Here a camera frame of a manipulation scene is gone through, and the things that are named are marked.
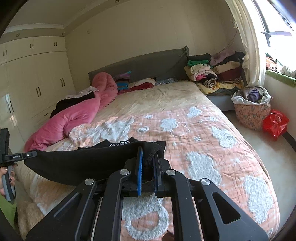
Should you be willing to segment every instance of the white wardrobe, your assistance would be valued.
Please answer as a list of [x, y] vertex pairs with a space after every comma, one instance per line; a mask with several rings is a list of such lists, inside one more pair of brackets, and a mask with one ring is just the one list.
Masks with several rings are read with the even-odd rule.
[[0, 128], [22, 151], [58, 101], [75, 94], [64, 37], [31, 37], [0, 45]]

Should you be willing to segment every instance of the white curtain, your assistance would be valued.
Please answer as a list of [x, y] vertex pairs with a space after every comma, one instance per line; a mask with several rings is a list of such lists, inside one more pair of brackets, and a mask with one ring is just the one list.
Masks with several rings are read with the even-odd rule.
[[266, 38], [262, 23], [251, 0], [226, 0], [236, 21], [246, 51], [243, 69], [248, 87], [263, 86], [266, 71]]

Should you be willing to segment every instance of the gray headboard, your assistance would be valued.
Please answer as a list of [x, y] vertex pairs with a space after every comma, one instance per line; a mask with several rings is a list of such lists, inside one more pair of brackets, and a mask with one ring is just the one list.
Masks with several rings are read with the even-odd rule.
[[184, 71], [184, 66], [187, 65], [188, 56], [189, 49], [187, 46], [182, 49], [144, 54], [91, 71], [89, 72], [89, 80], [91, 83], [94, 76], [99, 72], [106, 72], [114, 77], [127, 71], [131, 71], [130, 83], [145, 78], [186, 80], [188, 77]]

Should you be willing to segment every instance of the green cloth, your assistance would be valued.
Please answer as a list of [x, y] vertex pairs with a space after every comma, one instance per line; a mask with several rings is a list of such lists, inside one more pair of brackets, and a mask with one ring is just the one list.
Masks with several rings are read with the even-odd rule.
[[15, 220], [15, 212], [17, 209], [17, 201], [14, 200], [14, 203], [11, 204], [10, 202], [6, 201], [5, 197], [3, 197], [0, 194], [0, 208], [4, 214], [4, 216], [6, 217], [6, 219], [8, 220], [8, 222], [10, 223], [10, 225], [14, 228], [14, 220]]
[[189, 60], [188, 62], [187, 62], [187, 66], [189, 67], [189, 68], [191, 68], [192, 66], [194, 66], [194, 65], [197, 65], [197, 64], [208, 64], [209, 63], [209, 61], [206, 59], [206, 60], [201, 60], [201, 61], [193, 61], [193, 60]]
[[270, 70], [266, 70], [266, 75], [286, 84], [289, 85], [291, 87], [296, 88], [296, 79], [286, 76], [284, 74], [280, 74], [278, 72], [274, 72], [274, 71], [270, 71]]

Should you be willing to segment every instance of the window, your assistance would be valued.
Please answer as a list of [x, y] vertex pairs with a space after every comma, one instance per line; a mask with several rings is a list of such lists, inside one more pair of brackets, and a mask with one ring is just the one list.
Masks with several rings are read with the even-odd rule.
[[269, 54], [282, 64], [296, 68], [295, 33], [286, 19], [268, 0], [253, 0], [266, 36]]

